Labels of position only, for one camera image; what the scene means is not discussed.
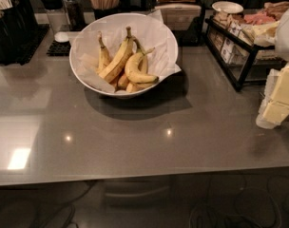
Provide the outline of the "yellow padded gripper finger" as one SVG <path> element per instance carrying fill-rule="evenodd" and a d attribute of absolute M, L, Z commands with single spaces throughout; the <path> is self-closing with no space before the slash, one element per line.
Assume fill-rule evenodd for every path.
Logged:
<path fill-rule="evenodd" d="M 262 117 L 269 123 L 280 125 L 289 115 L 289 64 L 280 72 Z"/>

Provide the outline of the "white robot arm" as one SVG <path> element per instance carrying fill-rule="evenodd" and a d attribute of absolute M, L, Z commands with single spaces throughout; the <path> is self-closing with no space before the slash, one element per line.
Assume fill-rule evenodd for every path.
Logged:
<path fill-rule="evenodd" d="M 289 9 L 279 20 L 275 50 L 287 64 L 280 71 L 272 69 L 267 77 L 256 119 L 256 125 L 265 129 L 281 125 L 289 115 Z"/>

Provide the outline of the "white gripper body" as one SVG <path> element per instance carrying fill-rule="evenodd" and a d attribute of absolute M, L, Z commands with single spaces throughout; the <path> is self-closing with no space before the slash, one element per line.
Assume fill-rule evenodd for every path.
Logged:
<path fill-rule="evenodd" d="M 264 129 L 273 129 L 276 127 L 274 123 L 269 123 L 263 118 L 263 112 L 266 109 L 268 102 L 270 100 L 271 94 L 276 86 L 276 82 L 279 77 L 279 71 L 275 69 L 271 69 L 267 79 L 266 79 L 266 85 L 264 89 L 264 97 L 261 101 L 260 108 L 259 108 L 259 114 L 256 119 L 256 125 L 258 127 L 264 128 Z"/>

